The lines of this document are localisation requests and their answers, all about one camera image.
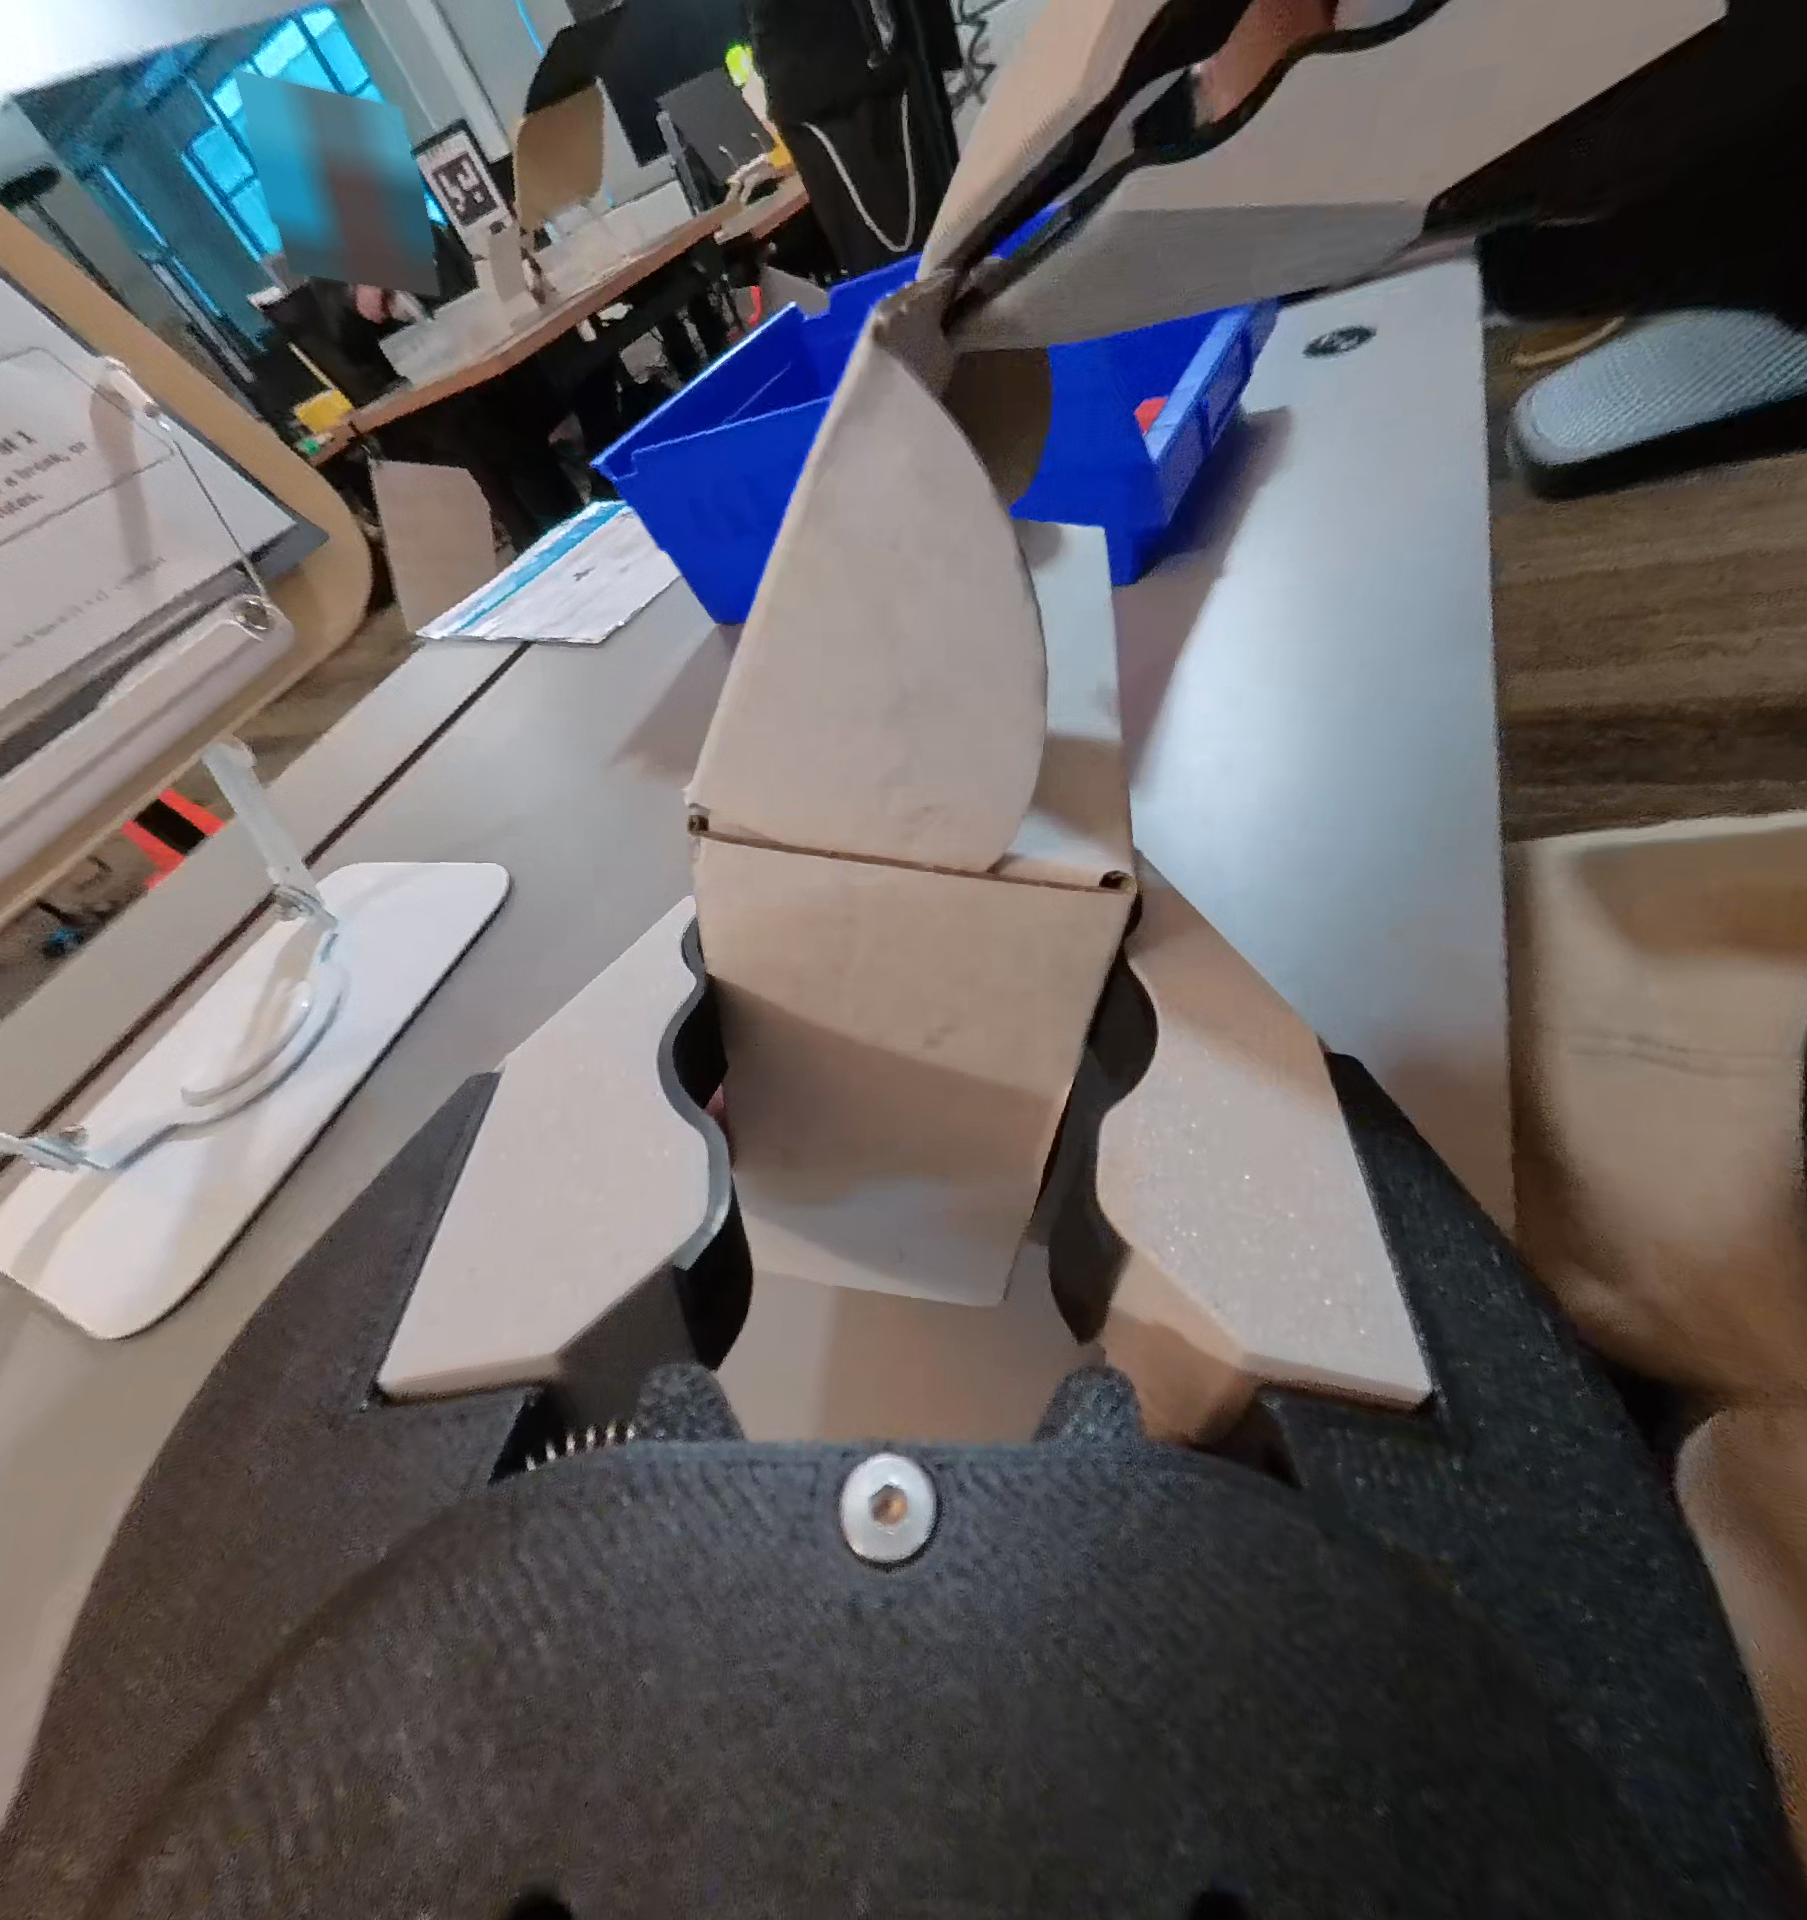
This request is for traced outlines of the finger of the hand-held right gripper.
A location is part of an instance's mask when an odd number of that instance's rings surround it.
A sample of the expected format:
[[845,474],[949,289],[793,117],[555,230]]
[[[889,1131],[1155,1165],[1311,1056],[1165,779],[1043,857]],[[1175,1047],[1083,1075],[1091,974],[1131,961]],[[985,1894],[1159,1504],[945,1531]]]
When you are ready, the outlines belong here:
[[1049,2],[995,74],[917,278],[963,274],[1083,176],[1167,2]]
[[947,274],[961,352],[1077,344],[1345,285],[1425,238],[1433,203],[1717,26],[1723,4],[1413,4],[1299,46],[1227,117],[1109,151],[1215,52],[1221,4],[1171,4],[1079,179]]

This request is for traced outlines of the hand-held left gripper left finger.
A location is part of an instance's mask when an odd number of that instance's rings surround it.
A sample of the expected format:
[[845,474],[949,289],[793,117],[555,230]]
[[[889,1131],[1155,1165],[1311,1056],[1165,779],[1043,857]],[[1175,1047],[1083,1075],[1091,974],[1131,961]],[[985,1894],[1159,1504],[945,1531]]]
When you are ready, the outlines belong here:
[[395,1402],[553,1380],[731,1212],[729,1152],[675,1043],[703,1008],[693,899],[505,1054],[377,1373]]

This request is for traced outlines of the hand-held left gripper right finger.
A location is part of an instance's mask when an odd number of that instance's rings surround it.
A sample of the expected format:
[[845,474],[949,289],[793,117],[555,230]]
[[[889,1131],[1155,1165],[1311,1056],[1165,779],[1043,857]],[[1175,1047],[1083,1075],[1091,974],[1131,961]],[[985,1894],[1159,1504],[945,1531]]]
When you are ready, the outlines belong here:
[[1315,1032],[1153,870],[1051,1178],[1051,1288],[1141,1409],[1269,1385],[1417,1409],[1433,1382]]

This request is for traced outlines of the white cardboard mailer box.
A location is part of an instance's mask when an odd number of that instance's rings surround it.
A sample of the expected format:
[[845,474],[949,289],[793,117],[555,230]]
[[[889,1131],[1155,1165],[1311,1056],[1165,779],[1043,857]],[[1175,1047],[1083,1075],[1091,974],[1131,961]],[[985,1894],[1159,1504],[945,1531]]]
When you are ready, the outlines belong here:
[[763,1275],[997,1304],[1137,890],[1107,539],[1013,520],[1039,354],[871,307],[685,791]]

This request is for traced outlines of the blue plastic bin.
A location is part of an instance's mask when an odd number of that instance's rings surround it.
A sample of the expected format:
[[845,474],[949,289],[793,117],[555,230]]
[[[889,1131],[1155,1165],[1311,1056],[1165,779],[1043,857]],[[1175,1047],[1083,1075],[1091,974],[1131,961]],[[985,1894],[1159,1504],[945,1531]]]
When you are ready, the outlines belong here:
[[[747,618],[867,311],[915,267],[911,256],[841,279],[815,313],[781,307],[593,460],[713,620]],[[1011,513],[1099,526],[1111,582],[1137,582],[1229,431],[1277,313],[1261,300],[1051,348],[1049,431]],[[1147,395],[1165,407],[1145,440],[1133,407]]]

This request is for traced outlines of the grey desk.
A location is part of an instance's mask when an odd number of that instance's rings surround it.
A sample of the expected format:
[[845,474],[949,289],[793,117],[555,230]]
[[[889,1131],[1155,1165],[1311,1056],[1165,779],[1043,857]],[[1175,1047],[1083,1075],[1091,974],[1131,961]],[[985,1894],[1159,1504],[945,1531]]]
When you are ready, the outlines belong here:
[[[1135,839],[1513,1224],[1481,294],[1285,310],[1179,548],[1115,595]],[[425,644],[275,779],[315,871],[511,891],[195,1296],[92,1341],[0,1278],[0,1829],[113,1527],[197,1383],[457,1085],[689,886],[725,634],[673,586],[599,645]],[[10,1183],[0,1181],[0,1203]]]

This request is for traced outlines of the person's right hand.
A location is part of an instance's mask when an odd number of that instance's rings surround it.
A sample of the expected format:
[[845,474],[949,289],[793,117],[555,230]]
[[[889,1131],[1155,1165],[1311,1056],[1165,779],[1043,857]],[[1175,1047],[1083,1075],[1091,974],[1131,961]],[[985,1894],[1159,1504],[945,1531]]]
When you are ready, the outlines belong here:
[[1251,2],[1217,48],[1193,67],[1199,124],[1225,120],[1291,52],[1337,22],[1335,2]]

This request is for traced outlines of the grey mesh shoe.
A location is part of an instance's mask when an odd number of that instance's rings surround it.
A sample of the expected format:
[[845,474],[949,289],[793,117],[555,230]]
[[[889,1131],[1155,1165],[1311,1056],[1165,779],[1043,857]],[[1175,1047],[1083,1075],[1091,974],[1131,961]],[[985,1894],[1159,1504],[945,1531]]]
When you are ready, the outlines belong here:
[[1505,448],[1549,499],[1807,451],[1807,329],[1737,307],[1633,321],[1517,395]]

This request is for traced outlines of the black monitor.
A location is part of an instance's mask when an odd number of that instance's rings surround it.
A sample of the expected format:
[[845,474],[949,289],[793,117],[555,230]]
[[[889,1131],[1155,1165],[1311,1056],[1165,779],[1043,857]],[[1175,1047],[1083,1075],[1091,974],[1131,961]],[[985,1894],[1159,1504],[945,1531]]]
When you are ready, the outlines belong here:
[[747,41],[741,2],[621,2],[601,52],[599,78],[631,156],[665,156],[657,127],[663,96],[723,65]]

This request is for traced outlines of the person's leg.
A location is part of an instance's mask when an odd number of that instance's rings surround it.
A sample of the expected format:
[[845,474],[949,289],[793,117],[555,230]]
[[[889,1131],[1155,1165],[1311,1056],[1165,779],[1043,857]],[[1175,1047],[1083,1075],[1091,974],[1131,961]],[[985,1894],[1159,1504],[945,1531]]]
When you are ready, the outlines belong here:
[[1675,1403],[1807,1868],[1807,809],[1511,854],[1519,1241]]

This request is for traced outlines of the wooden background table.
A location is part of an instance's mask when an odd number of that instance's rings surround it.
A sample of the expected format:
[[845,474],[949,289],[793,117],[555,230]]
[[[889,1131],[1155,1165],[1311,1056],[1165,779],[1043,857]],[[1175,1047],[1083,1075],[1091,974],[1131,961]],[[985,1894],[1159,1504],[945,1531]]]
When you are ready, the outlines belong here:
[[471,349],[447,371],[421,382],[407,382],[399,390],[355,407],[327,433],[325,450],[315,455],[315,464],[329,460],[347,440],[367,440],[397,419],[409,419],[451,395],[461,395],[511,371],[577,329],[579,323],[593,321],[601,310],[623,304],[641,282],[683,256],[767,238],[807,203],[807,188],[793,170],[787,170],[777,174],[771,188],[755,198],[727,200],[713,210],[699,211],[661,233],[641,251],[631,251],[607,264],[575,289],[559,289],[537,305],[529,317],[511,321],[493,346],[481,352]]

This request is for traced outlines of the red tape strip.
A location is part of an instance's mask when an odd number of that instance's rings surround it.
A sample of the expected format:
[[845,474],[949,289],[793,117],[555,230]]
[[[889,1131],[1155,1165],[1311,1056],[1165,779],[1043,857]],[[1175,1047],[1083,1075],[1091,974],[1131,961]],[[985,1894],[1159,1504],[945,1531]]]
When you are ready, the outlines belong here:
[[147,857],[153,871],[147,886],[153,888],[161,878],[177,871],[183,859],[221,828],[223,821],[209,807],[165,788],[119,829]]

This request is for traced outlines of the black white marker tag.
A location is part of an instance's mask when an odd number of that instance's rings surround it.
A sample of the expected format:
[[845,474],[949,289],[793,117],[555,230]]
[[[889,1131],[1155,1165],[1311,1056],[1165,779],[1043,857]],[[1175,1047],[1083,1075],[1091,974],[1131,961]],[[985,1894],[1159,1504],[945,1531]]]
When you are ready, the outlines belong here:
[[463,120],[419,141],[413,159],[427,192],[469,243],[501,225],[507,202]]

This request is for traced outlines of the white blue paper envelope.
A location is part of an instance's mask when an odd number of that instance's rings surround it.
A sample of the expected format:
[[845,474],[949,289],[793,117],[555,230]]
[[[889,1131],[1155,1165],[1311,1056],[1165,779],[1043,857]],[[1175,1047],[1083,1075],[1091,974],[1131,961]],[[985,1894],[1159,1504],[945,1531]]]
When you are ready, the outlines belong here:
[[415,634],[425,644],[597,645],[679,579],[623,499],[599,499],[543,534],[483,588]]

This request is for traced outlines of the printed instruction sheet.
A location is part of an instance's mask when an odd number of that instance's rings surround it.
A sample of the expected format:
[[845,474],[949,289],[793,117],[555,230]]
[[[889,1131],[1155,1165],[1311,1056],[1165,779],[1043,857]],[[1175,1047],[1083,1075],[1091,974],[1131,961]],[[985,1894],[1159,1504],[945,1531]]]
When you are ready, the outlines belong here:
[[0,744],[323,542],[0,272]]

